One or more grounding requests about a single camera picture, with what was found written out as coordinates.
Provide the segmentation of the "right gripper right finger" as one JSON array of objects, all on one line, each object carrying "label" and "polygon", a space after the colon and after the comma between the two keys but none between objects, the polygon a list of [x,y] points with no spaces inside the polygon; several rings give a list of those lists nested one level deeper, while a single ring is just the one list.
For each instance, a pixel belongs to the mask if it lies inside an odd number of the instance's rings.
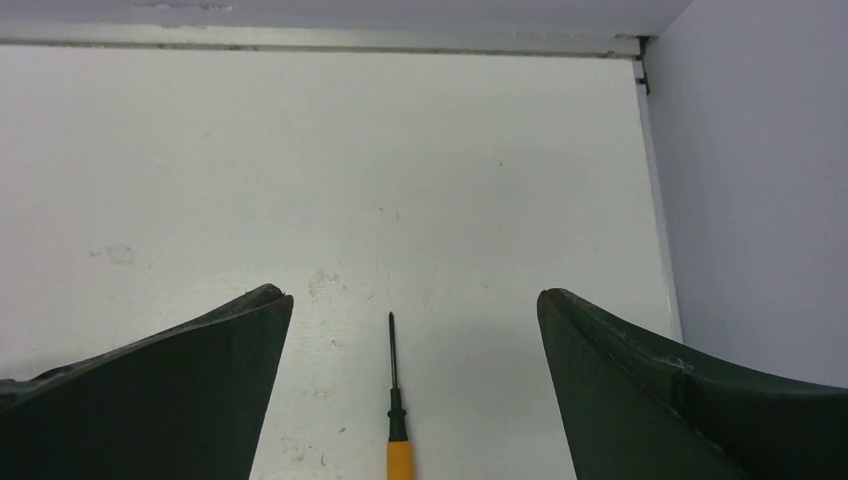
[{"label": "right gripper right finger", "polygon": [[707,355],[565,289],[537,317],[580,479],[843,479],[847,392]]}]

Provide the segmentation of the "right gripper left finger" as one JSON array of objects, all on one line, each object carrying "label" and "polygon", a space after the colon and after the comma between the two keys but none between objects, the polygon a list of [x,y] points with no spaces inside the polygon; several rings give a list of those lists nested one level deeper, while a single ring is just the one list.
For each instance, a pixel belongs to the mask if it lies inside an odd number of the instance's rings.
[{"label": "right gripper left finger", "polygon": [[1,383],[5,479],[246,479],[294,310],[265,284],[191,321]]}]

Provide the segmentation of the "orange handled screwdriver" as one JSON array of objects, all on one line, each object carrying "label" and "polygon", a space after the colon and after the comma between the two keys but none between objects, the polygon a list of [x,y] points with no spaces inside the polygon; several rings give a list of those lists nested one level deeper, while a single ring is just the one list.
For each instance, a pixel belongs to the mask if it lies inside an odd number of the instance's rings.
[{"label": "orange handled screwdriver", "polygon": [[399,384],[397,364],[396,325],[393,312],[388,314],[388,340],[390,355],[390,408],[386,476],[388,480],[415,480],[413,448],[410,442],[407,412],[403,403],[403,394]]}]

